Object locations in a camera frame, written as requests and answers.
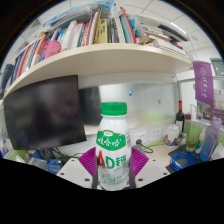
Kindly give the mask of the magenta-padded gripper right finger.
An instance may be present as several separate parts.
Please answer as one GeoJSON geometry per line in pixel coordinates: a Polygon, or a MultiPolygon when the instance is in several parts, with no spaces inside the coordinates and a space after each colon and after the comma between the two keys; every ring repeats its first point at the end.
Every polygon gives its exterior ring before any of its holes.
{"type": "Polygon", "coordinates": [[[149,159],[133,148],[130,159],[129,184],[131,189],[141,188],[166,177],[170,172],[157,159],[149,159]]]}

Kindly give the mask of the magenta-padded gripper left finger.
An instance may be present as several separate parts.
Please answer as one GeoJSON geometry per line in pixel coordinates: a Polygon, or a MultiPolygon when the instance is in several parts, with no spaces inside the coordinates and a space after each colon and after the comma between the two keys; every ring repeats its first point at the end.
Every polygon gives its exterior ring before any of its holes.
{"type": "Polygon", "coordinates": [[[57,175],[78,186],[96,189],[98,173],[95,151],[95,148],[91,148],[78,159],[70,158],[57,175]]]}

